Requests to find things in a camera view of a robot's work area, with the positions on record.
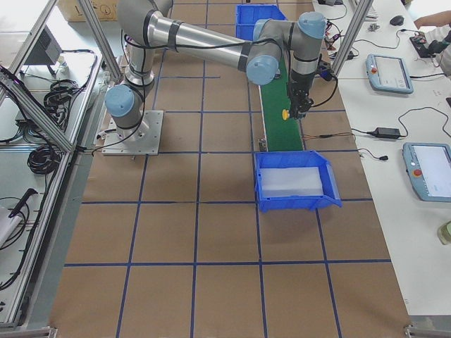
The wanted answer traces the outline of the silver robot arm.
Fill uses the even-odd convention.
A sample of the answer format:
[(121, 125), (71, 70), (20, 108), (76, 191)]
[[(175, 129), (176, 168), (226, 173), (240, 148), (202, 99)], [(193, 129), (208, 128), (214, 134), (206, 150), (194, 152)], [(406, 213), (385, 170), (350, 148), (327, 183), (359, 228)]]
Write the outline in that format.
[(111, 89), (105, 99), (120, 140), (140, 141), (149, 130), (144, 122), (144, 100), (154, 85), (154, 52), (170, 49), (244, 72), (256, 85), (276, 76), (283, 53), (294, 57), (289, 70), (290, 108), (285, 116), (298, 118), (313, 105), (309, 90), (317, 73), (325, 36), (321, 13), (303, 13), (297, 21), (262, 19), (252, 40), (243, 40), (168, 18), (172, 1), (119, 1), (117, 18), (131, 39), (125, 83)]

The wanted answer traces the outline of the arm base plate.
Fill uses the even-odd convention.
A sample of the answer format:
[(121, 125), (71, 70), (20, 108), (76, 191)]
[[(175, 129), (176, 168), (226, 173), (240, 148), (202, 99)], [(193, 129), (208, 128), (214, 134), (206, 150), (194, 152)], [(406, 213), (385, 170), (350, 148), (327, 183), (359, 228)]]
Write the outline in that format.
[(164, 111), (146, 110), (141, 125), (129, 130), (117, 128), (110, 118), (109, 129), (114, 131), (106, 134), (101, 152), (105, 156), (158, 155), (163, 115)]

